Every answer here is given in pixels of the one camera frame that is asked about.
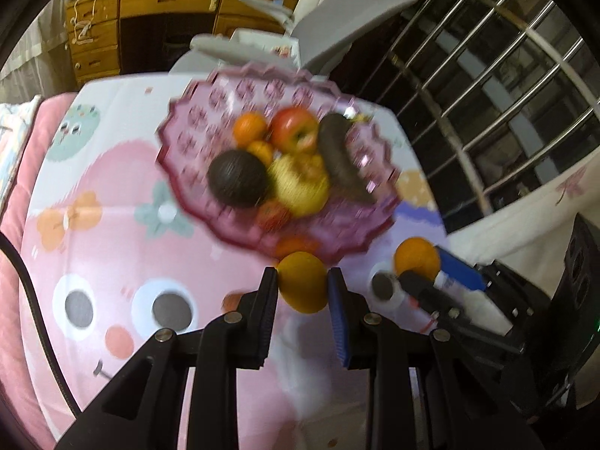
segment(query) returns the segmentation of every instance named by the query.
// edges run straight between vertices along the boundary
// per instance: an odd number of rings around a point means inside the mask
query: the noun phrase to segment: white box
[[[287,57],[292,59],[298,68],[302,67],[298,39],[294,37],[261,30],[250,30],[249,28],[237,28],[233,32],[231,40],[240,44],[251,45],[267,53]]]

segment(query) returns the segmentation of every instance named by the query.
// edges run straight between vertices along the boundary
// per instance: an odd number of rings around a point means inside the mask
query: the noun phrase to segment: wooden drawer
[[[290,10],[296,8],[298,0],[283,0],[283,5],[287,6]],[[254,10],[245,3],[238,0],[222,0],[219,14],[227,15],[243,15],[245,17],[264,18],[270,21],[274,21],[270,16],[265,13],[261,13],[258,10]]]
[[[79,79],[86,74],[98,74],[104,71],[119,69],[119,50],[116,45],[83,52],[73,56],[75,77]]]
[[[107,71],[99,72],[96,74],[88,74],[88,75],[80,77],[77,80],[77,85],[79,86],[79,88],[81,88],[88,81],[99,80],[100,78],[110,78],[112,76],[118,76],[119,74],[120,74],[120,71],[118,69],[107,70]]]
[[[121,18],[155,14],[216,12],[218,0],[121,0]]]
[[[94,8],[94,23],[114,20],[119,13],[119,0],[97,0],[94,7],[94,1],[86,1],[77,5],[77,20],[91,20],[92,8]],[[67,31],[73,32],[72,18],[75,18],[74,6],[67,7]]]
[[[231,37],[235,29],[264,30],[279,34],[284,32],[283,27],[272,20],[252,18],[251,16],[220,15],[217,17],[213,34]]]
[[[80,54],[85,51],[93,51],[100,47],[108,47],[119,43],[119,32],[116,20],[92,25],[88,30],[87,35],[83,37],[80,42],[75,42],[76,35],[79,35],[79,33],[80,31],[69,34],[71,55]]]

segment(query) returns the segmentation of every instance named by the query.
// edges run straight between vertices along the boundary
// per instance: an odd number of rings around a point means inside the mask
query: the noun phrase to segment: red apple
[[[271,120],[271,143],[283,153],[313,153],[317,150],[319,121],[307,109],[279,110]]]

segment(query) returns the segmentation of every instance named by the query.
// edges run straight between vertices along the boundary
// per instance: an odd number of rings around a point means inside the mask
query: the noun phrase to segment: wooden desk
[[[294,9],[298,0],[280,0],[283,5]],[[69,33],[69,46],[73,60],[73,70],[77,83],[82,86],[92,79],[114,76],[127,72],[128,62],[133,59],[135,49],[129,40],[134,37],[133,45],[143,46],[157,35],[142,31],[128,30],[127,42],[124,29],[136,17],[166,14],[203,14],[203,28],[197,31],[194,25],[188,26],[189,32],[210,32],[231,37],[239,27],[283,33],[281,26],[272,18],[257,12],[238,0],[80,0],[77,4],[77,20],[92,20],[88,34],[79,39],[80,29],[75,32],[74,2],[67,6],[66,27]]]

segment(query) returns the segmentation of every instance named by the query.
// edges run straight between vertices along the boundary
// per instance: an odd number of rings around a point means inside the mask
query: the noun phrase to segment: drawer handle
[[[86,37],[85,35],[76,35],[71,40],[71,43],[77,44],[77,45],[84,45],[84,44],[91,44],[93,41],[94,41],[94,38],[92,36]]]
[[[208,6],[209,12],[214,12],[217,9],[217,0],[211,0],[211,4]]]

